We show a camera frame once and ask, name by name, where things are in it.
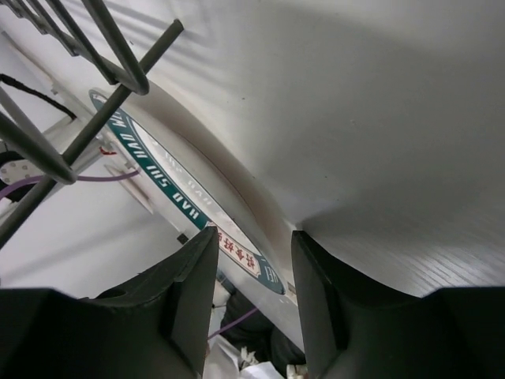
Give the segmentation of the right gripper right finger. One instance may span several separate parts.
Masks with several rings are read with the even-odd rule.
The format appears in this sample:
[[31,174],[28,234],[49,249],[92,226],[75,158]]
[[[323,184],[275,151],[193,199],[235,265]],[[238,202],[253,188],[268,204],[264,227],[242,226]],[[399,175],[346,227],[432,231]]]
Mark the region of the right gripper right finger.
[[503,377],[502,287],[415,297],[333,257],[304,231],[292,234],[291,255],[310,377]]

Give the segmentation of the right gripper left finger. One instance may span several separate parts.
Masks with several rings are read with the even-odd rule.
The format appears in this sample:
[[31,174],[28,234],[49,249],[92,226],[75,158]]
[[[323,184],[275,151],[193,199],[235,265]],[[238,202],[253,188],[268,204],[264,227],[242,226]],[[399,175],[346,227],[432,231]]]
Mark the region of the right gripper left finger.
[[202,377],[218,255],[207,227],[96,298],[2,290],[2,377]]

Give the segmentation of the white plate teal rim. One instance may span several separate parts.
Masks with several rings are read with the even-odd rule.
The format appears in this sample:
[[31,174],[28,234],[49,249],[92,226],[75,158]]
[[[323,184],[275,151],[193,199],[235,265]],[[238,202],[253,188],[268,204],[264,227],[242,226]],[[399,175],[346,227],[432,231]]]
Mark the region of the white plate teal rim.
[[235,268],[286,295],[287,281],[272,245],[238,191],[203,153],[137,100],[130,95],[99,133],[108,171],[136,170],[124,187],[149,212],[187,237],[216,227],[220,252]]

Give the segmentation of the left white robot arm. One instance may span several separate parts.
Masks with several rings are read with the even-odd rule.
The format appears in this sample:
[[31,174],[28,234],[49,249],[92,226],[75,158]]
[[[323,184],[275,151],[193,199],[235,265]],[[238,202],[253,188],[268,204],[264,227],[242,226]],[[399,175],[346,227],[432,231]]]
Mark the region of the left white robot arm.
[[[30,137],[42,136],[62,154],[86,126],[90,112],[64,92],[64,105],[17,79],[1,75],[1,120],[11,121]],[[12,142],[1,138],[1,196],[19,202],[43,178],[37,167]]]

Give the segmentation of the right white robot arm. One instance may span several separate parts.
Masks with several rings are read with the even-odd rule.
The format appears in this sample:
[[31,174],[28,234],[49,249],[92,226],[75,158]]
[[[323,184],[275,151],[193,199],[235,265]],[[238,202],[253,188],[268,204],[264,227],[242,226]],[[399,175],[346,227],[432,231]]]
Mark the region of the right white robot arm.
[[302,347],[240,292],[209,336],[218,233],[96,298],[1,291],[4,378],[501,378],[504,289],[418,298],[291,239]]

